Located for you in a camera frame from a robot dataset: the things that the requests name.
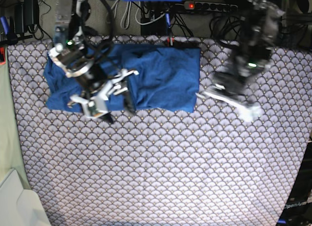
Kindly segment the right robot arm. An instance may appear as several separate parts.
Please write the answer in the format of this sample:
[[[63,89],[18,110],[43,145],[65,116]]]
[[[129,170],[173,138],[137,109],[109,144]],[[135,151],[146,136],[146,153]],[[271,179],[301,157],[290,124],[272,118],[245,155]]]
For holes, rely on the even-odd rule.
[[[78,104],[87,118],[111,122],[106,104],[111,95],[121,95],[124,109],[135,113],[128,78],[139,72],[120,68],[108,57],[114,46],[113,29],[97,46],[88,41],[85,23],[90,12],[88,0],[58,0],[54,43],[48,55],[67,78],[75,79],[82,87],[80,94],[70,96],[68,107]]]

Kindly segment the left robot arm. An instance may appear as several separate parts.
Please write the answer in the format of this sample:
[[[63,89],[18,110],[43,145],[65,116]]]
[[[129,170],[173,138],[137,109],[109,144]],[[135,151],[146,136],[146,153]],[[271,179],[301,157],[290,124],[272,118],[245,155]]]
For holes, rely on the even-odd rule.
[[[260,106],[244,104],[238,97],[249,80],[268,66],[282,15],[282,10],[268,0],[251,0],[240,18],[239,44],[223,43],[231,50],[227,66],[214,72],[213,86],[206,91],[199,90],[200,50],[195,42],[169,38],[165,47],[117,45],[121,67],[138,71],[128,82],[130,94],[125,108],[133,112],[161,108],[191,113],[197,98],[211,97],[235,107],[242,120],[254,121],[261,115]]]

